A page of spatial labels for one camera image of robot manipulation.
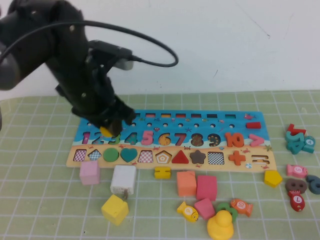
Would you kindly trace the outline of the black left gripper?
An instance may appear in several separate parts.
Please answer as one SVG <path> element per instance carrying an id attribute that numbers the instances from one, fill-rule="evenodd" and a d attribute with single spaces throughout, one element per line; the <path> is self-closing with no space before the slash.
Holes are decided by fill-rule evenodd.
<path id="1" fill-rule="evenodd" d="M 85 49 L 60 50 L 49 60 L 49 69 L 58 81 L 56 90 L 72 105 L 72 113 L 105 127 L 115 137 L 123 130 L 122 120 L 131 125 L 136 118 L 135 110 L 115 94 L 107 76 L 126 58 L 120 49 Z"/>

